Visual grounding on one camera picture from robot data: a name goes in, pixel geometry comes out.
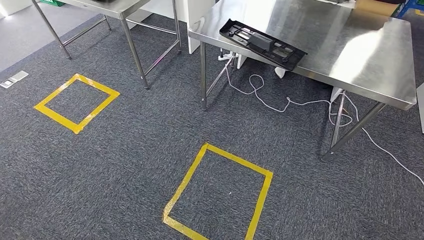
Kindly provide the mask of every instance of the green crate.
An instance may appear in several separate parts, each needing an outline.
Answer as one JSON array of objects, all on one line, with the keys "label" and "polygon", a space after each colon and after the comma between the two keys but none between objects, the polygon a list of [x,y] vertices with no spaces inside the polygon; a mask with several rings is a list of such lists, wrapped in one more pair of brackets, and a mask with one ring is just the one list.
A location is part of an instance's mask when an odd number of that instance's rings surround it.
[{"label": "green crate", "polygon": [[40,0],[40,2],[45,3],[45,4],[50,4],[50,5],[53,5],[53,6],[56,6],[56,7],[61,7],[65,4],[61,1],[56,1],[56,0]]}]

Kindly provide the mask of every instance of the stainless steel table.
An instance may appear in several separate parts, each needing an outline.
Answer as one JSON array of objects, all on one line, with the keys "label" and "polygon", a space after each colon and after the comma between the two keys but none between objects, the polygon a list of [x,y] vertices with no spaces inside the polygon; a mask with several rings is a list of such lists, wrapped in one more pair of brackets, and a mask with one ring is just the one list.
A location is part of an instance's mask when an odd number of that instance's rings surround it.
[{"label": "stainless steel table", "polygon": [[308,53],[293,72],[378,103],[339,141],[340,105],[331,149],[337,151],[386,105],[408,110],[417,103],[409,22],[314,0],[220,0],[188,32],[201,41],[201,105],[207,107],[205,43],[274,65],[219,34],[237,20]]},{"label": "stainless steel table", "polygon": [[[157,26],[148,25],[141,22],[135,22],[132,20],[127,19],[129,15],[137,11],[140,7],[142,7],[144,4],[148,3],[150,0],[60,0],[63,3],[88,9],[90,11],[103,14],[103,18],[95,23],[93,26],[85,29],[84,31],[78,33],[77,35],[71,37],[69,40],[62,42],[53,29],[52,25],[47,20],[46,16],[44,15],[43,11],[40,9],[39,5],[37,4],[36,0],[31,0],[32,4],[35,6],[41,17],[43,18],[44,22],[47,24],[51,34],[53,34],[56,41],[59,43],[59,46],[63,49],[65,55],[67,58],[71,58],[71,55],[69,54],[68,50],[66,49],[66,45],[72,43],[74,40],[78,39],[97,25],[99,25],[102,22],[106,22],[107,27],[109,30],[111,30],[111,25],[108,22],[108,17],[112,17],[115,19],[119,19],[122,23],[123,30],[125,32],[126,38],[128,39],[129,47],[131,49],[132,55],[135,60],[135,64],[137,65],[138,71],[141,75],[141,80],[143,81],[144,88],[148,89],[149,84],[146,80],[146,75],[149,74],[149,72],[175,47],[178,45],[178,52],[181,52],[181,36],[180,36],[180,26],[178,24],[178,17],[177,17],[177,8],[176,8],[176,2],[175,0],[172,0],[172,6],[173,6],[173,14],[175,19],[175,31],[164,29]],[[140,26],[152,28],[155,30],[159,30],[162,32],[170,33],[176,35],[175,42],[156,60],[154,63],[147,69],[146,72],[143,71],[142,64],[140,63],[140,58],[137,53],[136,47],[134,46],[133,38],[131,37],[130,28],[128,27],[128,22],[131,22],[133,24],[137,24]]]}]

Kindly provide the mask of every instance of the cardboard box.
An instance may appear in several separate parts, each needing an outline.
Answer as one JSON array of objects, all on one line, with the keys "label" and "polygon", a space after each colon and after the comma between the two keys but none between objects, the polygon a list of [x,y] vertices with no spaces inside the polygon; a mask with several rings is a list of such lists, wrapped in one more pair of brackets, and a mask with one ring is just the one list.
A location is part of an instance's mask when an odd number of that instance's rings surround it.
[{"label": "cardboard box", "polygon": [[398,4],[390,4],[376,0],[356,0],[355,9],[390,17],[398,8]]}]

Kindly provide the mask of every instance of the gray carpet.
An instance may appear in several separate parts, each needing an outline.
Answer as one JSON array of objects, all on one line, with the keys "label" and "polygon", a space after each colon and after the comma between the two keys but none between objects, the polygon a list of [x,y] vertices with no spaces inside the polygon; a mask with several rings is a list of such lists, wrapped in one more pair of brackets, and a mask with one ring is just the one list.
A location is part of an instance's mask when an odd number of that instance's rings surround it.
[{"label": "gray carpet", "polygon": [[[412,22],[419,86],[423,19],[405,18]],[[173,20],[157,15],[146,22],[173,28]],[[151,90],[144,90],[119,22],[111,24],[112,32],[101,24],[69,45],[73,60],[50,43],[0,73],[0,79],[29,73],[0,89],[0,239],[187,239],[162,223],[162,214],[205,142],[273,172],[255,239],[423,238],[424,186],[364,133],[320,160],[333,130],[325,104],[291,106],[281,114],[222,81],[203,112],[199,51],[177,55],[175,49],[148,76]],[[187,49],[184,24],[181,31]],[[143,27],[132,33],[146,67],[174,40]],[[212,76],[224,63],[216,61],[217,48],[206,50]],[[78,135],[33,109],[75,73],[121,93]],[[231,77],[247,90],[251,74],[264,77],[259,94],[275,107],[285,106],[286,96],[307,102],[331,94],[327,85],[294,73],[280,80],[254,60]],[[348,95],[361,116],[375,104]],[[48,106],[78,122],[105,97],[78,83]],[[388,107],[366,128],[424,177],[420,126],[414,106]],[[210,239],[243,239],[262,182],[258,173],[208,152],[170,215]]]}]

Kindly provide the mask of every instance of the blue object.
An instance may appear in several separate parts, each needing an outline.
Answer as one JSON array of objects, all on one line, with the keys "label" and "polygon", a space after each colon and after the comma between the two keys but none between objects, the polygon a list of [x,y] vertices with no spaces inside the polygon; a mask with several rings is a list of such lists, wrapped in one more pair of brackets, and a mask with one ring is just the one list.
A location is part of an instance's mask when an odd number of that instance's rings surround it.
[{"label": "blue object", "polygon": [[404,3],[402,10],[400,10],[396,18],[402,18],[409,9],[424,11],[424,5],[418,4],[417,0],[408,0],[408,2]]}]

